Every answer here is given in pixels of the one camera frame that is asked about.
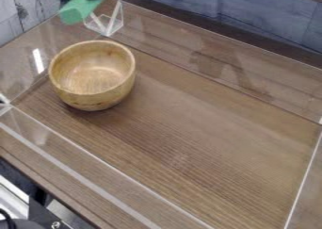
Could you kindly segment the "wooden bowl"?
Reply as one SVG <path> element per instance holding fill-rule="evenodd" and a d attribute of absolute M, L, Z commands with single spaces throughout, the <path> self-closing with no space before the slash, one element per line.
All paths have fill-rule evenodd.
<path fill-rule="evenodd" d="M 83 41 L 55 55 L 48 76 L 54 91 L 68 106 L 84 111 L 104 110 L 134 88 L 135 56 L 115 41 Z"/>

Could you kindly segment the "green rectangular block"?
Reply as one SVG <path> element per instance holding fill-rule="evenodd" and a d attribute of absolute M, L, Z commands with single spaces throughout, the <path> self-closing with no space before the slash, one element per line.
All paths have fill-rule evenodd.
<path fill-rule="evenodd" d="M 103 0 L 70 0 L 62 3 L 59 18 L 66 25 L 80 23 L 95 11 Z"/>

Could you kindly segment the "clear acrylic tray wall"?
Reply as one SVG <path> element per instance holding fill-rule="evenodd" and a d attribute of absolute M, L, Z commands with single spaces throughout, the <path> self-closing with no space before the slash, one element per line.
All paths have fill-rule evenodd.
<path fill-rule="evenodd" d="M 121 2 L 111 37 L 52 18 L 0 47 L 0 158 L 99 229 L 322 229 L 322 68 Z M 137 60 L 99 111 L 48 76 L 83 41 Z"/>

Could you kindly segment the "black metal clamp bracket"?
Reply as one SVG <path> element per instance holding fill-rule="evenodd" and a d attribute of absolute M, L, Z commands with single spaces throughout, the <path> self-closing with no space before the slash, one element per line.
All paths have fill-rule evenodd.
<path fill-rule="evenodd" d="M 30 198 L 28 220 L 43 229 L 70 229 L 63 220 L 34 199 Z"/>

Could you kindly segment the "clear acrylic corner bracket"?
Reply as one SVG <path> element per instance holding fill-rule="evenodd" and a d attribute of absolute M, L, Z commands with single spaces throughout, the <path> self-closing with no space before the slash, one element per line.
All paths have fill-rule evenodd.
<path fill-rule="evenodd" d="M 83 20 L 84 26 L 104 37 L 111 37 L 123 28 L 123 5 L 118 1 L 111 16 L 94 13 Z"/>

